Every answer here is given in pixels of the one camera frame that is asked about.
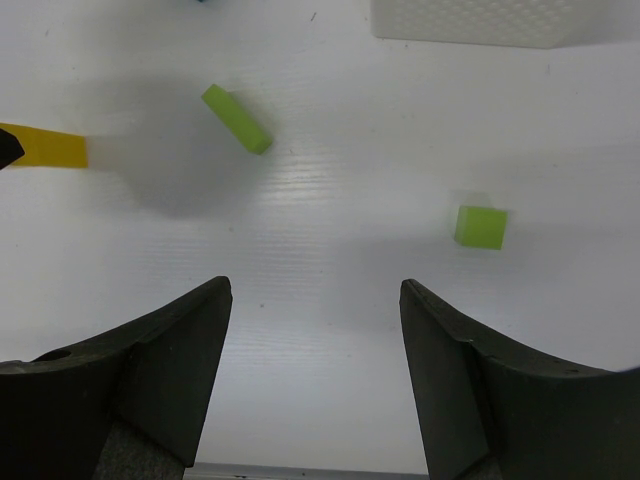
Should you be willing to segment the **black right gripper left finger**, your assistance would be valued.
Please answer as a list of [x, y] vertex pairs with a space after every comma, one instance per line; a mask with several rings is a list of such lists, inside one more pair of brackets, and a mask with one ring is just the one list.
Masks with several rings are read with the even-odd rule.
[[232, 307], [215, 277], [168, 305], [1, 365], [5, 479], [180, 479], [194, 465]]

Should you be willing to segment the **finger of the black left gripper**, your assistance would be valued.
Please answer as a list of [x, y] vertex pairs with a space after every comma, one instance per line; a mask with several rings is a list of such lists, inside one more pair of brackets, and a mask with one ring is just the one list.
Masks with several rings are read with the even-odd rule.
[[0, 130], [0, 169], [5, 169], [25, 155], [25, 151], [16, 136]]

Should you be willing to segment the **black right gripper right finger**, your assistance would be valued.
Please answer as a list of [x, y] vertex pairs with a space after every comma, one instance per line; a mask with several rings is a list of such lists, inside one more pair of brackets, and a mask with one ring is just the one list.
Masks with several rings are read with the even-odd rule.
[[639, 372], [519, 343], [405, 280], [400, 316], [433, 479], [635, 479]]

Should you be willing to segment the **yellow long block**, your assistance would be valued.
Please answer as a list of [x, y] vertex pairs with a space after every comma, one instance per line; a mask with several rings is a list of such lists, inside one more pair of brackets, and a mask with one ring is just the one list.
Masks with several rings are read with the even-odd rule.
[[20, 141], [25, 155], [8, 167], [84, 169], [89, 165], [86, 139], [80, 135], [2, 123]]

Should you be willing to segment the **green long block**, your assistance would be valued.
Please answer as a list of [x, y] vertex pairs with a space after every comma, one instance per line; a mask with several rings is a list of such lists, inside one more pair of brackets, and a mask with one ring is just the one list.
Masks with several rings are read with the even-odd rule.
[[262, 155], [270, 148], [271, 134], [230, 92], [212, 84], [201, 99], [248, 152]]

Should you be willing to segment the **white perforated plastic basket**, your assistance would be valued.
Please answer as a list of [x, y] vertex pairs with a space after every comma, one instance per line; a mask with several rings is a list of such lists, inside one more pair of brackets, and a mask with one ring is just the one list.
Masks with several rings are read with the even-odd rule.
[[549, 49], [601, 5], [571, 0], [379, 0], [372, 34], [382, 39]]

